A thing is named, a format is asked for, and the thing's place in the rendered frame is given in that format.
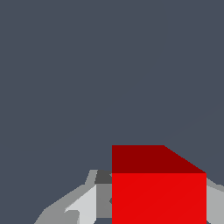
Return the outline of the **red cube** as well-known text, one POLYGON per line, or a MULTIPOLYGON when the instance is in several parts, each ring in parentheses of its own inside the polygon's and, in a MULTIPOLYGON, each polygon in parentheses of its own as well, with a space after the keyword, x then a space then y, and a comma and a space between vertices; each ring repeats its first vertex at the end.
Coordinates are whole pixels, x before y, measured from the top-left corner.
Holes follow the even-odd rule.
POLYGON ((163 145, 114 145, 112 224, 207 224, 207 174, 163 145))

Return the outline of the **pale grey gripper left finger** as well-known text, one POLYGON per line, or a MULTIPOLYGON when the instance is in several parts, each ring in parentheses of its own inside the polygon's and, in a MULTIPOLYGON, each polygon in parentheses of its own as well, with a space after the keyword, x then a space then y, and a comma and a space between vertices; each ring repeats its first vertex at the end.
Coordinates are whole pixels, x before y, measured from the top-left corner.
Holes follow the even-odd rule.
POLYGON ((44 209, 34 224, 95 224, 112 218, 112 171, 90 170, 83 185, 44 209))

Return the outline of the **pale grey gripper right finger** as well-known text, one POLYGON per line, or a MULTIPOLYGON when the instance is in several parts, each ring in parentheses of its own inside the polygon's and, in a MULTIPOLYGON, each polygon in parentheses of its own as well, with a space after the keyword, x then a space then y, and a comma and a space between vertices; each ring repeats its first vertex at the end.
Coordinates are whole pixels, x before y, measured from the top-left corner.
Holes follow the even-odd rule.
POLYGON ((210 224, 224 224, 224 186, 206 180, 206 220, 210 224))

